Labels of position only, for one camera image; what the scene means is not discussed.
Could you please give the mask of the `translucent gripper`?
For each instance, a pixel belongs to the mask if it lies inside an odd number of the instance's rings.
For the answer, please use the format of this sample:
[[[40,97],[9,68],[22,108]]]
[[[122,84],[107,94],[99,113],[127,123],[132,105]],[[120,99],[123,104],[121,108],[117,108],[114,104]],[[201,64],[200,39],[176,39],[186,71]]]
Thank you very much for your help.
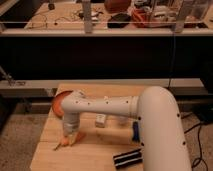
[[[78,129],[69,123],[63,124],[63,137],[69,146],[77,141]]]

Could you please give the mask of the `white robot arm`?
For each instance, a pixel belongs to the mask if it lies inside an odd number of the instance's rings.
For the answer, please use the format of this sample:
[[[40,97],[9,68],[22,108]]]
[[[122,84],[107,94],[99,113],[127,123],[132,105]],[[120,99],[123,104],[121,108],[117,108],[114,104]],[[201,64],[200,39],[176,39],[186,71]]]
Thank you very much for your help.
[[[192,171],[177,102],[163,87],[148,87],[138,96],[108,99],[89,99],[73,91],[61,107],[66,133],[78,131],[82,112],[134,118],[143,144],[143,171]]]

